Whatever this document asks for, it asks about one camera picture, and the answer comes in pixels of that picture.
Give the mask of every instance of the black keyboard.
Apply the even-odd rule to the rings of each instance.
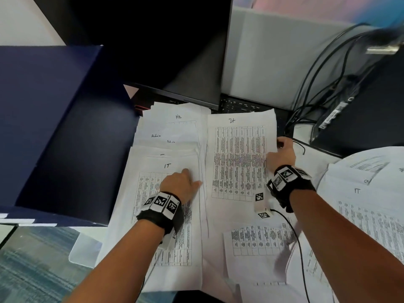
[[[277,134],[278,136],[283,136],[286,122],[290,117],[290,111],[233,97],[221,98],[219,104],[219,113],[265,112],[269,109],[275,110],[278,124]]]

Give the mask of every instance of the finger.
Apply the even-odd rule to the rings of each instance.
[[[278,137],[277,140],[283,143],[283,149],[293,148],[293,139],[289,137]]]
[[[191,184],[192,195],[194,195],[198,191],[199,187],[201,187],[201,186],[202,186],[201,181],[196,181],[196,182],[192,183]]]
[[[189,178],[189,181],[191,181],[191,173],[187,168],[183,169],[181,173],[185,174]]]

